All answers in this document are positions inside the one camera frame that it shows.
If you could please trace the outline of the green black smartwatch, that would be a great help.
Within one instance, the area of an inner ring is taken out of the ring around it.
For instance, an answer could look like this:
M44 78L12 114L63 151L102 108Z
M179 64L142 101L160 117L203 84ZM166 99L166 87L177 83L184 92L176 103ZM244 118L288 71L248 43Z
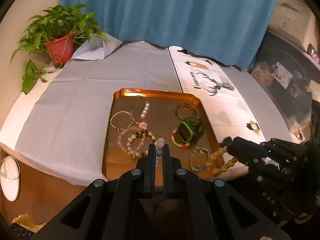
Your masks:
M202 121L192 116L185 118L178 126L177 134L186 144L196 143L204 135Z

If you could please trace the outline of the white deer print runner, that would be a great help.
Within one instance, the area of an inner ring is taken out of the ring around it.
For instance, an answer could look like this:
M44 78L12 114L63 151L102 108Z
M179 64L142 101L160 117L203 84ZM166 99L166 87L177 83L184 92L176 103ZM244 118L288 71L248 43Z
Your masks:
M219 64L188 55L181 47L170 46L168 50L182 92L201 100L219 143L227 137L241 137L256 144L266 140L249 105Z

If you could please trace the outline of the orange metal tray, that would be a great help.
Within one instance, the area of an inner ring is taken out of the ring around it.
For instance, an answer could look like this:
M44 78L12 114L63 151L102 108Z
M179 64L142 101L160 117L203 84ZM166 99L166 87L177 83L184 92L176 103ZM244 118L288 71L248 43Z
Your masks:
M213 132L202 102L199 98L191 94L123 88L116 91L113 95L111 114L114 115L118 111L128 111L134 116L138 116L145 102L149 102L150 104L146 116L148 129L155 137L164 138L165 143L169 145L171 156L180 159L183 168L188 169L190 164L204 165L206 163L205 157L200 157L199 155L192 156L194 148L206 148L209 153L214 153L219 149L220 145ZM176 112L184 118L193 115L191 110L177 109L178 105L183 102L190 103L197 108L199 118L204 125L204 135L195 145L189 148L179 148L175 146L170 137L172 131L181 123L175 115ZM124 172L133 169L137 163L118 146L118 134L118 131L116 131L113 126L108 127L102 173L110 180L119 178Z

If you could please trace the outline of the dark glass cabinet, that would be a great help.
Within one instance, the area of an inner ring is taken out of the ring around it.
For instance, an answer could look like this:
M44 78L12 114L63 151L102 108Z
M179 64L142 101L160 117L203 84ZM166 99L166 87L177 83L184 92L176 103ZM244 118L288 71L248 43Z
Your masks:
M257 52L252 76L269 95L289 132L310 136L311 102L319 89L319 66L289 39L267 30Z

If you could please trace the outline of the grey tablecloth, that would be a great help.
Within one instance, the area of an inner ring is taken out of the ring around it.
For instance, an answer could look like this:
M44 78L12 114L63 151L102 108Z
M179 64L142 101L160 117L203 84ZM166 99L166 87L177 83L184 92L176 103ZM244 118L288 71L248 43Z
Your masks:
M291 140L282 116L247 72L222 68L266 140ZM122 88L182 92L168 48L126 43L102 60L72 59L33 106L15 149L29 163L74 185L102 177L113 95Z

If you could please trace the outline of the blue curtain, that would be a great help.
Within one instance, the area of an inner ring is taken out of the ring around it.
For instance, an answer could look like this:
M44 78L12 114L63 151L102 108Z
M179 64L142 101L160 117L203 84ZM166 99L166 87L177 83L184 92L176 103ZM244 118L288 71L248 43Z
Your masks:
M121 41L179 46L245 69L264 38L276 0L60 0L93 11Z

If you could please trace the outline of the beige fabric storage box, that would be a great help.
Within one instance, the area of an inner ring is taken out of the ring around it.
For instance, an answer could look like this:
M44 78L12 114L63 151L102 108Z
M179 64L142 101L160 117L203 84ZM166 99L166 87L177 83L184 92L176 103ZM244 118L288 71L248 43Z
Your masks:
M319 22L301 0L276 0L268 27L305 51L319 50Z

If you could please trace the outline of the red plant pot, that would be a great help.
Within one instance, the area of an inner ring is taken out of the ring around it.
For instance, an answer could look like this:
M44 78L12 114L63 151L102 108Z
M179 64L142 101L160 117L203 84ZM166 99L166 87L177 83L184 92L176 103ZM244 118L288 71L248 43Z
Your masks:
M54 67L65 64L72 57L74 53L74 36L75 33L70 33L44 44Z

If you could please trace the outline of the green potted plant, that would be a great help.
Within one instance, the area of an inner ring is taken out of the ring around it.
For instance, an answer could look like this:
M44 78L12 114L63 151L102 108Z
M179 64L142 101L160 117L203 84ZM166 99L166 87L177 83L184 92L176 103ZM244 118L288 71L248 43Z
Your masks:
M97 37L106 41L106 34L100 30L98 22L93 18L94 11L85 14L81 12L85 4L73 4L69 6L56 5L44 10L44 15L34 15L29 21L31 24L25 29L25 35L19 40L18 47L14 50L13 59L19 51L29 54L48 54L44 44L55 41L70 33L74 36L74 52L86 41ZM38 80L46 83L46 76L64 67L65 64L54 67L54 70L39 68L29 60L25 65L25 73L22 76L22 93L27 95Z

